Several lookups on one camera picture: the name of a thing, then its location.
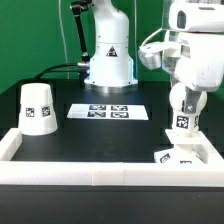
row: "marker paper sheet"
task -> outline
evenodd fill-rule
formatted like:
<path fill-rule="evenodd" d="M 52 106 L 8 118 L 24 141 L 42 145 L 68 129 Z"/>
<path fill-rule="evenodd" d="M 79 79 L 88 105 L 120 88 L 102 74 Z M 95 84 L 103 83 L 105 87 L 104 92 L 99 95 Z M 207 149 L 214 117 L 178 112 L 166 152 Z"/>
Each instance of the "marker paper sheet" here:
<path fill-rule="evenodd" d="M 72 104 L 67 118 L 148 120 L 144 105 Z"/>

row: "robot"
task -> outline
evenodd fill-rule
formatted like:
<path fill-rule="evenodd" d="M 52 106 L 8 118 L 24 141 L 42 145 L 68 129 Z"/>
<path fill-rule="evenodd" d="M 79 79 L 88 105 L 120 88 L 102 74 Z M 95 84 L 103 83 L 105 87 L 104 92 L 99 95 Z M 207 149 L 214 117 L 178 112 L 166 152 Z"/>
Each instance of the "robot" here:
<path fill-rule="evenodd" d="M 147 43 L 161 28 L 138 52 L 148 69 L 162 67 L 171 80 L 173 122 L 166 134 L 174 147 L 155 152 L 154 158 L 161 164 L 203 164 L 196 148 L 209 141 L 199 131 L 199 116 L 207 92 L 216 91 L 223 79 L 224 6 L 218 0 L 166 0 L 164 7 L 164 42 Z"/>
<path fill-rule="evenodd" d="M 95 18 L 95 54 L 89 57 L 80 14 L 92 8 Z M 111 0 L 79 0 L 71 4 L 80 37 L 82 60 L 89 66 L 84 87 L 104 93 L 120 93 L 136 88 L 133 60 L 128 53 L 129 20 Z"/>

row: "black sticker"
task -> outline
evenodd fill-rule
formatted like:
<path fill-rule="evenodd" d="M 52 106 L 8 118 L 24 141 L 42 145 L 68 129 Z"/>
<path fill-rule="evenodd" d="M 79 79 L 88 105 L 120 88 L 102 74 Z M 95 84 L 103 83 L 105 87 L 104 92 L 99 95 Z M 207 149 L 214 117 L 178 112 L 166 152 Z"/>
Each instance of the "black sticker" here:
<path fill-rule="evenodd" d="M 87 117 L 106 117 L 106 112 L 89 111 Z"/>
<path fill-rule="evenodd" d="M 192 164 L 192 161 L 180 161 L 181 164 Z"/>
<path fill-rule="evenodd" d="M 34 108 L 26 108 L 26 116 L 34 117 Z"/>
<path fill-rule="evenodd" d="M 128 111 L 128 106 L 111 106 L 111 110 L 113 111 Z"/>
<path fill-rule="evenodd" d="M 106 105 L 90 105 L 89 110 L 106 110 Z"/>
<path fill-rule="evenodd" d="M 47 117 L 50 115 L 51 115 L 50 107 L 42 107 L 42 116 Z"/>
<path fill-rule="evenodd" d="M 163 156 L 161 159 L 160 159 L 160 162 L 161 163 L 165 163 L 167 160 L 170 159 L 170 154 L 167 153 L 165 156 Z"/>
<path fill-rule="evenodd" d="M 115 51 L 114 47 L 112 46 L 109 52 L 107 53 L 108 57 L 117 57 L 117 52 Z"/>
<path fill-rule="evenodd" d="M 186 128 L 186 129 L 188 129 L 188 125 L 189 125 L 189 118 L 188 117 L 177 116 L 177 124 L 176 124 L 176 126 L 178 128 Z"/>
<path fill-rule="evenodd" d="M 199 123 L 199 116 L 196 116 L 194 120 L 194 127 L 197 127 L 198 123 Z"/>
<path fill-rule="evenodd" d="M 112 118 L 129 118 L 128 113 L 126 112 L 111 112 Z"/>

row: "black table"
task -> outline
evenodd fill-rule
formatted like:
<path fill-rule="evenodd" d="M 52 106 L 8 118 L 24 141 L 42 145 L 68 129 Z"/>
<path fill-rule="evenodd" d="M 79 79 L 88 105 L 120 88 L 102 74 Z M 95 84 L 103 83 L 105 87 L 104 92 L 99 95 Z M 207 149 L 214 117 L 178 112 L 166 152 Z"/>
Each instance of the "black table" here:
<path fill-rule="evenodd" d="M 17 127 L 22 80 L 0 96 L 0 135 Z M 23 136 L 13 161 L 153 162 L 170 148 L 169 83 L 140 83 L 137 91 L 102 94 L 80 88 L 78 80 L 44 80 L 51 85 L 58 130 Z M 72 103 L 145 105 L 149 120 L 67 119 Z M 200 129 L 224 150 L 224 103 L 209 94 Z M 2 223 L 223 223 L 223 188 L 0 186 Z"/>

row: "white cup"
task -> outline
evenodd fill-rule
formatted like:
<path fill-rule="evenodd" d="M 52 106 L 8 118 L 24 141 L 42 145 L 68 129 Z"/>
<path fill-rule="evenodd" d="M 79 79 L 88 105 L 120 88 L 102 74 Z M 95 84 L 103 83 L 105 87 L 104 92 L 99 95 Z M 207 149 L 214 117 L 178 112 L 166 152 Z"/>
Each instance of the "white cup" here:
<path fill-rule="evenodd" d="M 24 84 L 21 88 L 19 129 L 25 135 L 46 135 L 57 130 L 50 85 Z"/>

